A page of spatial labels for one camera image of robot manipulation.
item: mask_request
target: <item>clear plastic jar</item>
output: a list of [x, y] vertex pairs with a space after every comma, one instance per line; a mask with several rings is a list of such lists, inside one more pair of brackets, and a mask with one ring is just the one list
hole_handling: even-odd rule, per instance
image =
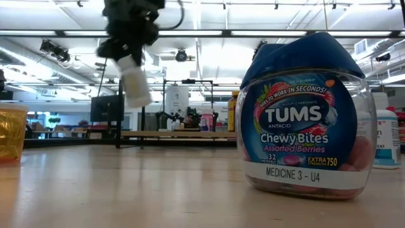
[[[334, 44], [332, 37], [326, 39]], [[256, 188], [331, 200], [353, 198], [363, 191], [375, 156], [373, 96], [359, 77], [361, 71], [352, 70], [357, 65], [349, 72], [339, 64], [309, 67], [314, 63], [294, 67], [302, 65], [295, 59], [294, 68], [273, 65], [275, 72], [257, 76], [247, 72], [236, 107], [238, 150], [246, 177]]]

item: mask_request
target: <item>tums chewy bites container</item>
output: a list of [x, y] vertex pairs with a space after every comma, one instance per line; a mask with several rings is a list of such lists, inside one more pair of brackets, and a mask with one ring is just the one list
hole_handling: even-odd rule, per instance
[[329, 34], [266, 44], [240, 87], [238, 150], [248, 181], [275, 193], [345, 200], [375, 156], [376, 111], [350, 54]]

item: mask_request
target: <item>white bottle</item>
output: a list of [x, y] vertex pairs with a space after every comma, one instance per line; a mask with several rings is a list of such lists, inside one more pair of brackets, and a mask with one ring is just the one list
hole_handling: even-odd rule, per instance
[[377, 147], [374, 168], [395, 169], [401, 166], [401, 146], [399, 144], [398, 117], [386, 110], [388, 97], [384, 92], [373, 92], [377, 109]]

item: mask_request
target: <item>blue lid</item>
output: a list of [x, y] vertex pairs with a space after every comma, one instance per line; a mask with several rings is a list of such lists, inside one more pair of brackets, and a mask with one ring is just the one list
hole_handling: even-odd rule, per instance
[[364, 78], [352, 56], [326, 32], [317, 32], [290, 44], [265, 44], [243, 78], [240, 89], [264, 73], [297, 67], [335, 68]]

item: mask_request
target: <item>black monitor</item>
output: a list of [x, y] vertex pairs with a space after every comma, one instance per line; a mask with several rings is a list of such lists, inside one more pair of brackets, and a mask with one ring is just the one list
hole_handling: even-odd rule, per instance
[[124, 119], [124, 105], [121, 107], [120, 112], [120, 102], [119, 95], [112, 96], [101, 96], [91, 99], [91, 111], [90, 111], [90, 121], [91, 122], [111, 122]]

